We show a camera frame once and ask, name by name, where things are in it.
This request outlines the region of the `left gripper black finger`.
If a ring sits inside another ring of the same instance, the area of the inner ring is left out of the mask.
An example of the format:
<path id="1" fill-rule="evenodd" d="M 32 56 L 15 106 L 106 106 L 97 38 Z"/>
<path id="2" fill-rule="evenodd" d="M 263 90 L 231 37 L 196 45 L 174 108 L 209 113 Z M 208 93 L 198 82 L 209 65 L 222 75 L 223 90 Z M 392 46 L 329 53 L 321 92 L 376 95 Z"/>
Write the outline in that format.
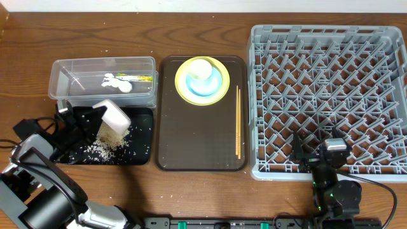
<path id="1" fill-rule="evenodd" d="M 81 107 L 81 129 L 86 137 L 95 137 L 103 122 L 102 117 L 107 107 Z"/>
<path id="2" fill-rule="evenodd" d="M 56 108 L 58 116 L 71 116 L 74 113 L 71 103 L 66 99 L 58 100 Z"/>

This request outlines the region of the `white bowl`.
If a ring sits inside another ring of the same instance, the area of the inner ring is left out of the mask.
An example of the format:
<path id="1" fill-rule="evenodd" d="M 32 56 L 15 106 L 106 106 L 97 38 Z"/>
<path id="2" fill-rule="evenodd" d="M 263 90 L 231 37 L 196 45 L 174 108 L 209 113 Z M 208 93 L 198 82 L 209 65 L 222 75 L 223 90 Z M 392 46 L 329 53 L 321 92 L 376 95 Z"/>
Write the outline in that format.
<path id="1" fill-rule="evenodd" d="M 102 117 L 103 122 L 112 128 L 118 135 L 123 135 L 130 127 L 130 118 L 118 105 L 109 99 L 96 103 L 92 108 L 101 108 L 103 106 L 107 108 Z"/>

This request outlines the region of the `white tissue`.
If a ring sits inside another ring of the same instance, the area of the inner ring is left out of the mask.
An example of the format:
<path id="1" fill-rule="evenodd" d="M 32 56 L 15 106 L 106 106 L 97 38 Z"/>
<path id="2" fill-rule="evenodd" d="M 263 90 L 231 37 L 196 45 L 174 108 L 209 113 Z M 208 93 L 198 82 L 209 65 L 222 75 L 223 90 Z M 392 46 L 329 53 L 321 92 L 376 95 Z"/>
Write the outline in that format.
<path id="1" fill-rule="evenodd" d="M 123 93 L 129 93 L 132 90 L 132 84 L 130 82 L 120 80 L 111 73 L 105 74 L 101 86 L 118 88 Z"/>

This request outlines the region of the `yellow green snack wrapper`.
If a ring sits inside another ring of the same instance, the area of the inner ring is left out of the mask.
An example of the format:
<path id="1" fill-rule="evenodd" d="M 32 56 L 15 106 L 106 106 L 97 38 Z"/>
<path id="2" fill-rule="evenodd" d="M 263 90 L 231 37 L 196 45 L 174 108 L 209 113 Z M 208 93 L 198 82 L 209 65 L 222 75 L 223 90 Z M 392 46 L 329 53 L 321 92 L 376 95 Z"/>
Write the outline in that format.
<path id="1" fill-rule="evenodd" d="M 143 74 L 136 74 L 136 75 L 128 75 L 118 73 L 114 76 L 115 78 L 122 80 L 122 81 L 135 81 L 135 82 L 152 82 L 153 77 L 151 75 L 143 75 Z"/>

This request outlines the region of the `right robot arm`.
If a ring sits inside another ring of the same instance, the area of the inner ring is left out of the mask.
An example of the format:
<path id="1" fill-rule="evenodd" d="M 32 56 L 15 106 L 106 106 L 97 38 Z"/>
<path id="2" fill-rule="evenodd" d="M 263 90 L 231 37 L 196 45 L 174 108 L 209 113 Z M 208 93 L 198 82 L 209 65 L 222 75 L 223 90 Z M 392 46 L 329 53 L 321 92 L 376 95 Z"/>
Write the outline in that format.
<path id="1" fill-rule="evenodd" d="M 299 135 L 293 134 L 290 161 L 302 172 L 310 172 L 313 179 L 313 200 L 319 213 L 312 216 L 303 228 L 355 228 L 354 216 L 360 213 L 362 188 L 356 181 L 339 180 L 338 169 L 347 162 L 350 145 L 336 129 L 332 138 L 325 139 L 315 153 L 306 153 Z"/>

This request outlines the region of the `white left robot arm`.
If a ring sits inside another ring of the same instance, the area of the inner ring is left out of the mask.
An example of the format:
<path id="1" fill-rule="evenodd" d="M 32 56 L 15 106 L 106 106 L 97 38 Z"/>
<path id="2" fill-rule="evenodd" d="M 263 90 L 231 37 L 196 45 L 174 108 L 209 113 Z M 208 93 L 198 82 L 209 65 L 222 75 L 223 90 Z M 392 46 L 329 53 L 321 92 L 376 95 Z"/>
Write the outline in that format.
<path id="1" fill-rule="evenodd" d="M 88 199 L 83 189 L 57 167 L 72 151 L 92 145 L 100 126 L 117 133 L 130 126 L 128 116 L 111 100 L 74 108 L 58 102 L 49 118 L 23 119 L 13 130 L 18 142 L 1 140 L 9 148 L 9 164 L 1 172 L 1 210 L 19 228 L 145 228 L 124 209 Z"/>

